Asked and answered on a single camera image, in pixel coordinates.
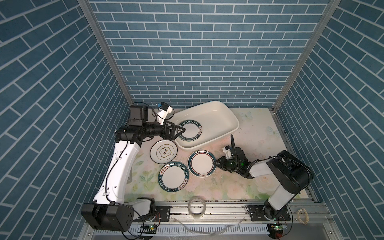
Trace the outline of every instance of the black cable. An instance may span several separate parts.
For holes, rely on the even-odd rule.
[[[172,108],[172,110],[173,110],[173,114],[172,114],[172,116],[171,116],[170,118],[165,119],[165,118],[160,117],[159,114],[157,114],[157,116],[158,116],[159,118],[161,118],[161,119],[163,119],[163,120],[169,120],[169,119],[173,118],[173,116],[175,115],[175,109],[174,109],[171,105],[169,105],[169,104],[168,104],[168,106],[170,106],[170,107]]]
[[[107,181],[108,181],[109,174],[112,172],[113,168],[115,167],[116,163],[119,161],[119,159],[120,159],[122,153],[125,151],[125,149],[127,148],[127,146],[128,146],[128,141],[127,141],[127,143],[125,144],[124,149],[121,151],[119,157],[117,158],[116,162],[112,165],[110,171],[108,172],[108,174],[107,174],[107,176],[106,176],[106,178],[105,178],[105,193],[107,193]],[[137,215],[140,217],[141,222],[142,222],[142,225],[143,225],[143,227],[144,227],[144,220],[143,220],[142,216],[141,216],[136,210],[134,210],[133,207],[128,206],[128,205],[126,205],[126,204],[121,204],[121,203],[118,203],[118,202],[115,202],[115,201],[111,201],[111,200],[109,200],[107,194],[105,194],[105,198],[106,198],[110,203],[114,203],[114,204],[121,205],[121,206],[125,206],[125,207],[128,207],[128,208],[132,209],[132,210],[133,210],[135,213],[137,213]],[[134,239],[129,239],[129,238],[127,238],[125,235],[124,235],[124,237],[125,237],[126,239],[129,239],[129,240],[135,240],[135,239],[138,239],[141,235],[142,235],[142,233],[141,233],[138,237],[136,237],[136,238],[134,238]]]
[[[307,170],[307,174],[308,174],[308,183],[307,183],[307,185],[306,185],[304,188],[308,187],[308,185],[310,184],[311,177],[312,177],[312,179],[313,179],[313,174],[312,174],[311,170],[309,169],[309,167],[308,167],[308,166],[305,166],[305,165],[304,165],[302,162],[300,162],[299,160],[295,160],[295,159],[291,159],[291,158],[287,158],[287,157],[281,157],[281,158],[283,158],[283,159],[288,159],[288,160],[291,160],[291,161],[293,161],[293,162],[295,162],[295,163],[298,163],[298,164],[300,164],[301,166],[303,166],[303,167],[305,168],[305,170]]]
[[[240,175],[243,175],[238,167],[238,162],[237,162],[237,153],[236,153],[236,145],[235,145],[235,140],[233,139],[233,135],[231,135],[231,148],[233,149],[233,158],[235,159],[235,166],[236,170]]]
[[[268,160],[268,159],[271,159],[271,158],[273,158],[273,157],[270,156],[269,158],[266,158],[266,159],[262,159],[262,160],[260,160],[260,159],[256,159],[256,160],[254,160],[253,162],[251,162],[251,163],[248,165],[247,170],[246,170],[245,173],[244,173],[243,175],[241,175],[241,176],[247,176],[247,174],[248,174],[249,171],[251,170],[251,167],[252,167],[255,163],[260,162],[260,161],[264,161],[264,160]]]
[[[282,238],[282,237],[284,237],[284,236],[287,236],[288,233],[290,233],[290,231],[292,230],[292,226],[293,226],[293,214],[292,214],[291,207],[288,206],[288,208],[289,208],[289,211],[291,212],[291,228],[289,229],[289,231],[288,231],[286,234],[283,234],[280,238]]]
[[[143,103],[143,102],[134,102],[134,103],[131,103],[130,105],[129,105],[129,107],[131,107],[133,104],[135,104],[135,103],[142,103],[142,104],[145,104],[145,105],[147,105],[149,108],[151,108],[152,109],[152,112],[153,113],[155,113],[156,114],[156,116],[158,116],[158,114],[157,114],[157,112],[149,105],[149,104],[147,104],[147,103]]]
[[[153,138],[154,138],[154,136],[152,136],[150,139],[142,141],[142,142],[148,142],[148,141],[152,140]]]

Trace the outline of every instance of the plate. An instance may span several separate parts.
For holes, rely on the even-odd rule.
[[[187,142],[198,139],[203,132],[201,124],[195,120],[182,121],[179,126],[185,128],[185,132],[179,138]]]
[[[192,174],[198,177],[208,177],[216,169],[213,164],[214,161],[216,161],[216,158],[212,153],[206,150],[198,150],[189,156],[188,168]]]
[[[159,185],[167,192],[177,192],[187,184],[189,172],[181,162],[170,162],[159,172]]]
[[[155,143],[150,152],[152,161],[165,164],[172,161],[177,154],[177,146],[170,140],[160,140]]]

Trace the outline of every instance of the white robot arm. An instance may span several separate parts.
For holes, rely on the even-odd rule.
[[[167,115],[172,107],[162,102],[158,105],[156,122],[148,121],[147,106],[131,106],[128,125],[115,131],[115,146],[106,177],[92,203],[83,204],[81,214],[94,229],[125,232],[132,220],[154,214],[154,200],[148,198],[124,204],[126,182],[133,162],[146,137],[161,136],[174,140],[185,129],[169,122]]]

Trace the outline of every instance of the tape roll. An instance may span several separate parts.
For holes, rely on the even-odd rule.
[[[196,214],[196,213],[193,213],[193,212],[191,211],[191,204],[194,203],[194,202],[201,202],[201,203],[203,204],[203,211],[202,211],[201,213]],[[189,201],[189,203],[188,203],[188,212],[189,212],[189,215],[191,215],[194,219],[199,219],[199,218],[201,218],[201,217],[204,215],[206,209],[207,209],[207,205],[205,204],[205,201],[204,201],[202,198],[200,198],[200,197],[195,197],[195,198],[191,199],[191,200]]]

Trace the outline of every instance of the brick wall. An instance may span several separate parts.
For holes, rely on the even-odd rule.
[[[0,1],[0,239],[78,237],[126,115],[76,0]]]
[[[328,0],[91,0],[136,101],[272,107]]]
[[[342,0],[278,110],[345,239],[383,239],[383,12]]]

